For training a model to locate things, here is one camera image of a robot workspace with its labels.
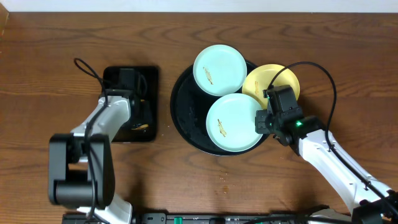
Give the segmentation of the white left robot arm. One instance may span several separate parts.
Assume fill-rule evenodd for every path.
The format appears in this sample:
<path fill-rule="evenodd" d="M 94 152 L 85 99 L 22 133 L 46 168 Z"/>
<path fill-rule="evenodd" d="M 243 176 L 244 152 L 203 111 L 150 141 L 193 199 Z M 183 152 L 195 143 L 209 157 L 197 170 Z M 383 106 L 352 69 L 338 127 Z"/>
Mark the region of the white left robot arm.
<path fill-rule="evenodd" d="M 93 112 L 49 140 L 49 201 L 85 213 L 84 223 L 132 223 L 133 206 L 115 192 L 111 143 L 145 124 L 150 102 L 132 90 L 105 90 Z"/>

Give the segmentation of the yellow sponge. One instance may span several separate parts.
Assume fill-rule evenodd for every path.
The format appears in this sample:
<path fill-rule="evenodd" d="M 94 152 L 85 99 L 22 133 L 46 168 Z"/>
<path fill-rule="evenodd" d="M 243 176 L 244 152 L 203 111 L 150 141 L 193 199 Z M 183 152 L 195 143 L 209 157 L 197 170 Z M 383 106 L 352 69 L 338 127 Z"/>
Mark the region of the yellow sponge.
<path fill-rule="evenodd" d="M 140 125 L 140 126 L 138 126 L 136 128 L 132 128 L 132 130 L 142 130 L 142 129 L 146 129 L 148 127 L 149 127 L 148 124 L 142 124 L 142 125 Z"/>

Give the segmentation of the yellow plate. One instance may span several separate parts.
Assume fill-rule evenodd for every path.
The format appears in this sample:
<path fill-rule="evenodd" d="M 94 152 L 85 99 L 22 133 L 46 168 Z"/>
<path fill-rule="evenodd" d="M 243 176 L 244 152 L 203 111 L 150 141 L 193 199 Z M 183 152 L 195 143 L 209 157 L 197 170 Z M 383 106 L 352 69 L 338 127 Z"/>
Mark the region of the yellow plate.
<path fill-rule="evenodd" d="M 254 98 L 261 105 L 262 109 L 266 109 L 268 99 L 264 96 L 263 91 L 267 89 L 277 72 L 283 68 L 284 66 L 278 64 L 267 64 L 255 68 L 247 75 L 243 83 L 242 93 Z M 300 84 L 296 75 L 291 70 L 284 70 L 273 82 L 273 85 L 290 85 L 294 91 L 295 98 L 299 98 Z"/>

